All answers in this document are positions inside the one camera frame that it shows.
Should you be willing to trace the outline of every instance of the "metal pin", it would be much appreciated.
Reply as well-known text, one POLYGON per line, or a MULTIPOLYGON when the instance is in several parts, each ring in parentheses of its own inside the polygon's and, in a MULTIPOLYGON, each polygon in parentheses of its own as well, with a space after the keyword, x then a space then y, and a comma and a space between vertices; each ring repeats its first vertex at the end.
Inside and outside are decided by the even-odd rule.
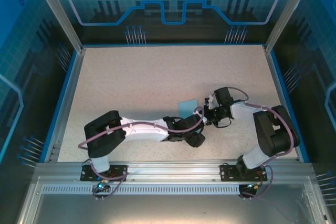
POLYGON ((241 40, 242 40, 242 37, 243 37, 243 35, 244 35, 244 32, 245 32, 245 29, 246 29, 246 28, 247 28, 247 25, 244 26, 243 32, 241 32, 241 36, 240 36, 240 39, 239 39, 240 42, 241 42, 241 40))
POLYGON ((35 140, 36 142, 38 142, 38 143, 40 143, 40 144, 44 145, 44 143, 43 143, 43 142, 41 142, 40 140, 37 140, 36 138, 34 138, 34 136, 33 136, 33 135, 31 135, 31 136, 30 136, 30 140, 35 140))
POLYGON ((329 176, 331 176, 331 175, 332 175, 332 172, 329 170, 329 171, 327 171, 327 173, 323 173, 323 174, 321 174, 321 175, 316 176, 316 178, 321 177, 321 176, 325 176, 325 175, 329 175, 329 176))
POLYGON ((131 43, 131 35, 130 35, 130 27, 129 26, 126 26, 126 29, 127 29, 127 33, 128 33, 128 38, 130 39, 130 43, 131 43))
POLYGON ((288 94, 290 94, 298 86, 299 86, 299 83, 296 83, 296 85, 288 92, 288 94))
POLYGON ((37 143, 34 143, 33 141, 29 140, 29 139, 28 139, 28 138, 26 138, 25 136, 23 137, 23 141, 28 141, 28 142, 30 142, 30 143, 32 143, 32 144, 34 144, 34 145, 38 146, 38 147, 41 147, 41 148, 43 148, 43 146, 41 146, 41 145, 39 145, 39 144, 37 144, 37 143))
POLYGON ((65 67, 63 66, 63 64, 61 63, 61 61, 60 60, 58 60, 58 64, 61 66, 61 68, 64 70, 64 72, 66 73, 67 72, 67 70, 65 69, 65 67))
POLYGON ((31 155, 29 155, 29 154, 28 154, 28 153, 26 153, 26 152, 25 152, 24 156, 25 156, 25 157, 32 157, 32 158, 36 159, 37 161, 39 161, 39 160, 40 160, 39 158, 37 158, 37 157, 34 157, 34 156, 31 156, 31 155))
POLYGON ((289 83, 286 84, 286 89, 289 88, 289 86, 291 86, 295 81, 297 81, 298 78, 297 77, 294 77, 289 83))
POLYGON ((239 31, 239 35, 237 37, 237 40, 236 40, 236 44, 238 44, 238 41, 239 41, 239 37, 242 35, 242 31, 239 31))
POLYGON ((287 78, 289 75, 290 75, 290 73, 292 73, 292 71, 295 69, 295 67, 297 66, 297 63, 292 67, 292 69, 288 72, 288 70, 290 69, 288 69, 287 70, 287 72, 284 74, 284 76, 283 76, 283 78, 285 79, 285 78, 287 78))
POLYGON ((124 31, 124 34, 125 34, 125 36, 126 36, 127 45, 129 45, 130 43, 128 42, 127 31, 124 31))
POLYGON ((299 78, 297 78, 291 85, 287 86, 287 89, 290 89, 292 86, 294 86, 301 78, 302 76, 299 76, 299 78))
POLYGON ((142 39, 142 31, 141 31, 142 26, 138 26, 138 28, 139 28, 139 30, 140 30, 141 43, 143 43, 143 39, 142 39))
POLYGON ((229 35, 229 30, 226 31, 226 36, 225 36, 225 40, 224 40, 224 43, 226 43, 226 39, 227 39, 227 36, 229 35))
POLYGON ((16 158, 17 158, 17 159, 21 158, 21 159, 24 159, 24 160, 26 160, 26 161, 29 161, 29 162, 32 162, 32 163, 36 163, 35 161, 32 161, 32 160, 30 160, 30 159, 27 159, 27 158, 25 158, 25 157, 21 157, 20 154, 17 154, 17 155, 16 155, 16 158))
POLYGON ((133 32, 134 32, 134 36, 135 36, 135 43, 137 44, 138 43, 138 41, 137 41, 137 36, 136 36, 136 32, 135 32, 135 26, 132 26, 132 28, 133 28, 133 32))
POLYGON ((328 186, 328 185, 335 186, 335 185, 336 185, 335 180, 333 180, 333 181, 330 182, 330 183, 326 183, 326 184, 320 185, 320 187, 321 187, 321 186, 328 186))
POLYGON ((139 31, 136 31, 136 34, 138 35, 138 39, 139 39, 139 44, 141 44, 139 33, 140 33, 139 31))
POLYGON ((332 190, 332 189, 336 189, 336 187, 331 187, 331 188, 327 188, 327 189, 322 189, 321 191, 328 191, 328 190, 332 190))
POLYGON ((240 29, 240 25, 238 25, 238 26, 237 26, 236 36, 235 36, 235 38, 234 38, 233 42, 235 42, 235 40, 236 40, 236 38, 237 38, 237 35, 238 35, 238 32, 239 32, 239 29, 240 29))
POLYGON ((231 36, 231 33, 232 33, 232 29, 234 28, 235 26, 231 26, 231 30, 230 30, 230 33, 229 33, 229 37, 227 38, 228 40, 230 39, 230 36, 231 36))
POLYGON ((31 150, 25 148, 23 145, 20 145, 20 150, 26 150, 26 151, 28 151, 28 152, 30 152, 30 153, 33 153, 33 154, 35 154, 35 155, 38 155, 38 156, 41 155, 41 154, 38 154, 38 153, 36 153, 36 152, 33 152, 33 151, 31 151, 31 150))
POLYGON ((283 77, 285 77, 288 74, 288 72, 290 72, 290 70, 293 71, 293 68, 294 68, 293 66, 290 66, 289 69, 286 71, 286 73, 283 74, 283 77))
POLYGON ((32 149, 34 149, 34 150, 36 150, 36 151, 38 151, 38 152, 42 152, 42 151, 40 151, 39 149, 33 147, 31 144, 28 144, 27 146, 28 146, 28 148, 32 148, 32 149))
POLYGON ((29 164, 27 164, 27 163, 26 163, 26 162, 24 162, 24 161, 22 161, 22 162, 21 162, 21 164, 22 164, 22 165, 28 165, 28 166, 30 166, 30 167, 32 167, 32 168, 35 168, 35 166, 34 166, 34 165, 29 165, 29 164))
POLYGON ((130 34, 132 35, 132 41, 133 41, 133 44, 135 45, 135 43, 134 43, 134 37, 133 37, 133 32, 130 31, 130 34))
POLYGON ((244 43, 244 40, 245 40, 245 37, 246 37, 247 33, 248 33, 248 31, 245 31, 245 34, 243 36, 243 39, 242 39, 241 43, 244 43))
POLYGON ((295 77, 296 77, 296 74, 297 74, 297 73, 293 73, 293 74, 291 75, 290 78, 287 78, 287 79, 285 80, 285 85, 287 85, 293 78, 295 78, 295 77))
POLYGON ((230 44, 232 43, 232 39, 233 39, 233 36, 235 36, 235 33, 236 33, 236 31, 232 31, 232 36, 231 36, 230 44))
POLYGON ((322 194, 323 196, 330 196, 330 195, 336 195, 336 193, 332 193, 332 194, 322 194))
POLYGON ((62 45, 62 43, 59 44, 61 46, 61 48, 63 49, 63 51, 71 58, 70 53, 68 52, 68 50, 65 48, 64 45, 62 45))
POLYGON ((143 34, 143 39, 144 39, 144 41, 145 41, 145 44, 147 44, 147 42, 146 42, 146 32, 145 32, 145 31, 142 31, 142 34, 143 34))
POLYGON ((336 178, 336 176, 335 176, 335 177, 330 177, 330 178, 320 179, 320 180, 318 180, 318 182, 320 182, 320 181, 324 181, 324 180, 328 180, 328 179, 333 179, 333 178, 336 178))

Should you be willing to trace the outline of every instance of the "small blue object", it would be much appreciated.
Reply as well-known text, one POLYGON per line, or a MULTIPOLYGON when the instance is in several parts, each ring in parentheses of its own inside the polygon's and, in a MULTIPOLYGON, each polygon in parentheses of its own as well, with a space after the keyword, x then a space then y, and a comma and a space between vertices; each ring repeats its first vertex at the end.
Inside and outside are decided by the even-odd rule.
POLYGON ((185 102, 179 102, 179 115, 181 118, 187 118, 194 113, 195 108, 197 107, 197 100, 190 100, 185 102))

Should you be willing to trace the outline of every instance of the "white robotic arm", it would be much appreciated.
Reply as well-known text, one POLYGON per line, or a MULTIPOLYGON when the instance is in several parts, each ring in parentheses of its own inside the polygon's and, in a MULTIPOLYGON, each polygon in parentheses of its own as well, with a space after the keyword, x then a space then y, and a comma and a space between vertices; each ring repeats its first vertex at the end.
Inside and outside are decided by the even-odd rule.
POLYGON ((276 154, 290 149, 291 138, 287 128, 291 130, 293 146, 299 145, 295 128, 283 106, 273 107, 272 110, 284 120, 287 128, 271 112, 261 107, 253 108, 243 100, 234 101, 227 87, 216 90, 206 98, 201 110, 185 119, 166 116, 155 121, 122 118, 118 111, 110 111, 85 126, 87 141, 83 143, 88 144, 88 154, 93 166, 97 172, 102 173, 109 169, 108 154, 123 141, 187 141, 190 146, 199 147, 205 140, 201 134, 204 126, 213 124, 220 127, 219 122, 225 118, 254 122, 258 145, 238 158, 237 170, 242 178, 276 154))

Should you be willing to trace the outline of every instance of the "cable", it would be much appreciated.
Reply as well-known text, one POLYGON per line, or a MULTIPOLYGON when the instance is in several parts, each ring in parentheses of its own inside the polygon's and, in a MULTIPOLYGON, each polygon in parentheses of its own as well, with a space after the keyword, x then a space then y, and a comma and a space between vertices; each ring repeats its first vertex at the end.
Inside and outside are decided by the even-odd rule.
POLYGON ((203 121, 203 117, 204 117, 204 109, 203 109, 202 107, 197 107, 197 108, 195 108, 194 113, 195 113, 197 110, 201 110, 201 112, 202 112, 202 114, 201 114, 201 118, 199 119, 199 121, 198 121, 194 126, 190 127, 189 129, 186 129, 186 130, 172 130, 172 129, 168 129, 168 128, 163 127, 163 126, 161 126, 161 125, 157 125, 157 124, 155 124, 155 123, 150 123, 150 122, 141 122, 141 121, 140 121, 140 122, 133 122, 133 123, 127 123, 127 124, 124 124, 124 125, 116 126, 116 127, 110 128, 110 129, 108 129, 108 130, 106 130, 106 131, 103 131, 103 132, 101 132, 101 133, 99 133, 99 134, 97 134, 97 135, 95 135, 95 136, 93 136, 93 137, 87 139, 86 141, 81 142, 81 143, 78 145, 78 148, 87 151, 88 149, 87 149, 86 147, 83 147, 83 145, 88 144, 88 143, 92 142, 93 140, 96 140, 97 138, 99 138, 99 137, 101 137, 101 136, 103 136, 103 135, 105 135, 105 134, 107 134, 107 133, 109 133, 109 132, 111 132, 111 131, 120 130, 120 129, 122 129, 122 128, 130 127, 130 126, 138 125, 138 124, 151 125, 151 126, 160 128, 160 129, 162 129, 162 130, 164 130, 164 131, 168 131, 168 132, 172 132, 172 133, 184 133, 184 132, 188 132, 188 131, 191 131, 191 130, 195 129, 196 127, 198 127, 198 126, 202 123, 202 121, 203 121))
POLYGON ((88 158, 87 160, 83 161, 82 163, 82 168, 83 168, 83 164, 85 164, 87 161, 89 161, 90 159, 88 158))
POLYGON ((271 170, 271 180, 270 180, 268 186, 266 187, 266 189, 261 194, 259 194, 257 196, 255 196, 253 194, 250 194, 250 193, 242 193, 242 194, 246 194, 248 196, 252 196, 251 199, 257 199, 257 198, 261 197, 262 195, 264 195, 271 188, 271 185, 273 183, 273 178, 274 178, 274 172, 273 172, 272 167, 270 167, 269 165, 266 165, 265 167, 268 167, 271 170))
POLYGON ((246 99, 244 100, 245 102, 247 102, 247 100, 250 98, 250 97, 248 96, 248 94, 247 94, 244 90, 242 90, 242 89, 235 88, 235 87, 227 87, 227 88, 228 88, 228 89, 238 90, 239 92, 243 93, 243 94, 246 96, 246 99))
POLYGON ((231 118, 229 118, 229 120, 230 120, 230 123, 229 123, 228 125, 225 125, 225 126, 217 126, 217 125, 218 125, 218 123, 217 123, 217 125, 214 124, 214 126, 215 126, 216 128, 218 128, 218 129, 223 129, 223 128, 229 127, 229 126, 232 124, 231 118))
MULTIPOLYGON (((127 175, 128 175, 128 173, 126 173, 125 175, 121 176, 122 179, 121 179, 120 182, 117 184, 117 186, 115 187, 115 189, 114 189, 110 194, 108 194, 108 195, 106 195, 106 196, 102 196, 102 200, 111 197, 111 196, 118 190, 118 188, 120 187, 121 183, 124 182, 124 180, 126 179, 127 175)), ((95 191, 92 192, 92 195, 93 195, 95 198, 98 198, 98 196, 97 196, 97 194, 96 194, 95 191)))

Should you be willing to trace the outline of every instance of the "purple cable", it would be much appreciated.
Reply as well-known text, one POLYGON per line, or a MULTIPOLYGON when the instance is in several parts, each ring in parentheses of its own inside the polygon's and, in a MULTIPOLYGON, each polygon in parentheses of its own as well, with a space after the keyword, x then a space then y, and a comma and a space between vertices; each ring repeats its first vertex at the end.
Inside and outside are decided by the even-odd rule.
POLYGON ((201 118, 200 120, 192 127, 190 127, 189 129, 186 129, 186 130, 171 130, 171 129, 168 129, 166 127, 163 127, 163 126, 160 126, 160 125, 157 125, 155 123, 150 123, 150 122, 133 122, 133 123, 127 123, 127 124, 124 124, 124 125, 120 125, 120 126, 117 126, 117 127, 113 127, 111 129, 108 129, 106 131, 103 131, 89 139, 87 139, 86 141, 84 142, 81 142, 79 145, 78 145, 78 148, 82 149, 82 150, 88 150, 86 147, 83 147, 83 145, 85 144, 88 144, 90 142, 92 142, 93 140, 96 140, 97 138, 111 132, 111 131, 116 131, 116 130, 120 130, 122 128, 125 128, 125 127, 130 127, 132 125, 138 125, 138 124, 144 124, 144 125, 150 125, 150 126, 154 126, 154 127, 157 127, 157 128, 160 128, 162 130, 165 130, 165 131, 168 131, 168 132, 172 132, 172 133, 184 133, 184 132, 188 132, 188 131, 191 131, 193 129, 195 129, 197 126, 200 125, 200 123, 202 123, 203 121, 203 117, 204 117, 204 109, 202 107, 197 107, 195 108, 194 112, 196 112, 198 109, 200 109, 202 111, 202 115, 201 115, 201 118))
MULTIPOLYGON (((108 195, 106 195, 106 196, 102 196, 102 199, 104 200, 104 199, 107 199, 107 198, 111 197, 111 196, 118 190, 118 188, 120 187, 121 183, 126 179, 127 175, 128 175, 128 173, 126 173, 126 174, 123 175, 123 176, 119 176, 119 177, 122 177, 122 179, 121 179, 120 182, 117 184, 117 186, 115 187, 115 189, 114 189, 110 194, 108 194, 108 195)), ((93 195, 95 198, 98 197, 97 194, 95 193, 95 191, 92 192, 92 195, 93 195)))

